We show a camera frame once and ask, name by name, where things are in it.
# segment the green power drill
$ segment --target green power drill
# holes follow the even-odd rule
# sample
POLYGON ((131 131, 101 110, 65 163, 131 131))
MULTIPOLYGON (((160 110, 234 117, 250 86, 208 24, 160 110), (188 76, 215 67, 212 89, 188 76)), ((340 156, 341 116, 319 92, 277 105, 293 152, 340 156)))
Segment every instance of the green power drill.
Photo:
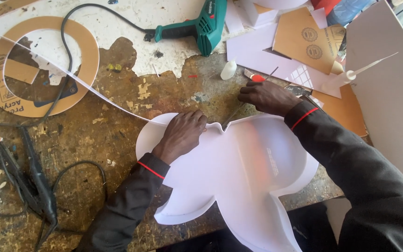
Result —
POLYGON ((144 40, 155 38, 177 39, 193 36, 203 56, 209 56, 220 42, 223 23, 227 13, 227 0, 206 0, 197 19, 186 20, 166 26, 158 26, 156 30, 147 29, 144 40))

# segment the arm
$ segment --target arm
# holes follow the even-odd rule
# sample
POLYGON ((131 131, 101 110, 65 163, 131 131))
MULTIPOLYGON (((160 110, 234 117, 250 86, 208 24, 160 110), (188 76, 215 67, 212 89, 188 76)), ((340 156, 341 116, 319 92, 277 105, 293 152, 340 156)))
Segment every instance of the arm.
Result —
POLYGON ((76 251, 124 252, 170 164, 198 145, 206 121, 199 110, 174 117, 152 153, 146 153, 132 167, 130 175, 99 210, 76 251))
POLYGON ((250 84, 239 100, 285 117, 303 147, 349 199, 340 251, 403 251, 403 175, 377 149, 273 83, 250 84))

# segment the cardboard ring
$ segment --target cardboard ring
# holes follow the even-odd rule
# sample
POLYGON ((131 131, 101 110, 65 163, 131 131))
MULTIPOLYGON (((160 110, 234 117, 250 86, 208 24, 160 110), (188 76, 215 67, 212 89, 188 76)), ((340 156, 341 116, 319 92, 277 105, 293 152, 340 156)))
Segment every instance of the cardboard ring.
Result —
MULTIPOLYGON (((41 29, 53 29, 60 31, 63 18, 61 17, 35 17, 23 21, 10 29, 4 37, 13 41, 19 41, 29 32, 41 29)), ((99 67, 99 48, 97 42, 89 30, 81 24, 68 20, 65 33, 73 37, 81 49, 82 64, 78 77, 85 83, 92 84, 96 78, 99 67)), ((7 60, 15 44, 11 41, 0 39, 0 66, 1 60, 7 60)), ((64 91, 62 98, 57 102, 51 115, 63 112, 74 106, 88 92, 82 84, 76 82, 70 89, 64 91)), ((10 113, 24 117, 43 117, 51 107, 51 102, 36 102, 24 100, 14 95, 7 87, 4 80, 3 69, 0 67, 0 107, 10 113)))

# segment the worn table surface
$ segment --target worn table surface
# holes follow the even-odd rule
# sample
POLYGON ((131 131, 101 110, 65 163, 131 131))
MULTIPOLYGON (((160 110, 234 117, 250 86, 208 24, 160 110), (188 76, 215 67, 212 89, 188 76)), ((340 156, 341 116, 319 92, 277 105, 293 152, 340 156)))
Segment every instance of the worn table surface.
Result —
MULTIPOLYGON (((26 39, 23 43, 30 45, 26 39)), ((166 112, 202 109, 209 122, 222 123, 239 105, 236 96, 239 88, 247 81, 241 74, 242 67, 238 68, 232 79, 220 79, 219 74, 226 63, 224 54, 214 54, 210 57, 192 56, 185 61, 182 77, 176 78, 171 71, 162 73, 161 77, 137 76, 131 71, 136 61, 136 51, 132 42, 126 38, 118 38, 109 50, 99 51, 100 64, 94 88, 120 106, 146 118, 166 112), (108 64, 120 64, 123 69, 118 73, 107 70, 108 64)), ((23 50, 13 50, 9 57, 37 66, 23 50)), ((42 78, 47 75, 46 71, 40 72, 31 86, 8 77, 6 82, 16 95, 25 99, 46 100, 53 98, 58 89, 58 86, 42 84, 42 78)), ((288 85, 282 80, 272 80, 281 86, 288 85)), ((247 105, 233 120, 257 113, 254 107, 247 105)), ((26 120, 30 119, 14 116, 0 108, 0 122, 26 120)), ((145 123, 89 92, 75 106, 49 117, 45 123, 30 128, 29 133, 50 183, 67 165, 80 160, 93 160, 104 167, 109 192, 113 193, 136 162, 135 143, 145 123)), ((27 167, 19 133, 12 128, 0 127, 0 136, 13 151, 18 162, 27 167)), ((6 176, 0 175, 0 185, 5 181, 6 176)), ((129 245, 130 251, 149 251, 226 227, 216 204, 193 221, 174 226, 157 224, 153 214, 157 207, 166 202, 170 194, 171 188, 161 187, 143 222, 134 233, 134 239, 129 245)), ((325 169, 319 166, 308 186, 296 194, 280 199, 287 210, 292 210, 342 195, 342 191, 331 181, 325 169)), ((98 170, 89 164, 82 164, 70 170, 61 180, 56 197, 60 225, 84 231, 103 205, 102 183, 98 170)), ((14 188, 9 183, 0 188, 0 211, 15 213, 21 206, 14 188)), ((31 251, 40 223, 41 221, 32 214, 13 218, 0 217, 0 251, 31 251)), ((76 247, 79 239, 78 235, 55 232, 44 243, 41 251, 70 251, 76 247)))

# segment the white glue bottle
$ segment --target white glue bottle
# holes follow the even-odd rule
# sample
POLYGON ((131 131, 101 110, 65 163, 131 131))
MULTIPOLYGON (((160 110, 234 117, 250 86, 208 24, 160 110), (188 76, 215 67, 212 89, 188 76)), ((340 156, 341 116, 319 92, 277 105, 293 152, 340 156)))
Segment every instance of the white glue bottle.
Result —
POLYGON ((383 59, 381 59, 381 60, 377 60, 377 61, 375 61, 375 62, 373 62, 373 63, 371 63, 371 64, 369 64, 369 65, 367 65, 367 66, 365 66, 365 67, 360 68, 360 69, 357 70, 357 71, 351 71, 351 70, 350 70, 350 71, 346 71, 346 72, 340 73, 339 75, 337 75, 336 77, 334 77, 332 80, 330 80, 330 81, 324 83, 324 84, 321 86, 321 89, 322 89, 323 92, 329 92, 329 91, 332 91, 332 90, 334 90, 334 89, 340 88, 341 86, 344 86, 344 85, 346 85, 346 84, 349 84, 349 83, 351 83, 351 81, 353 81, 353 80, 356 78, 357 74, 359 74, 359 73, 361 73, 361 72, 367 70, 368 68, 374 66, 375 64, 379 63, 379 62, 382 61, 382 60, 385 60, 386 58, 383 58, 383 59))
POLYGON ((231 77, 234 76, 234 74, 236 73, 236 69, 237 69, 237 64, 236 64, 236 58, 234 57, 234 59, 232 59, 231 61, 228 61, 225 64, 225 67, 223 68, 220 77, 222 78, 222 80, 227 80, 231 77))

